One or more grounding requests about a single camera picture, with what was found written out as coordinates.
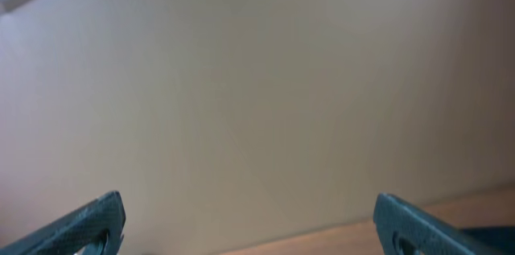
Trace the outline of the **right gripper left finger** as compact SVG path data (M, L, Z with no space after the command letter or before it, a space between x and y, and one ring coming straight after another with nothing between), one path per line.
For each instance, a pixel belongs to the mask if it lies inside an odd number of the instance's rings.
M122 197L110 191L2 247L1 255L117 255L125 222Z

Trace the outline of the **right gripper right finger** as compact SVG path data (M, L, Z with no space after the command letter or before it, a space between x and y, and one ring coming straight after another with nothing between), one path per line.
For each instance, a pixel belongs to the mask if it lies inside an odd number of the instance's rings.
M385 255L501 255L505 226L455 228L391 194L378 195L373 223Z

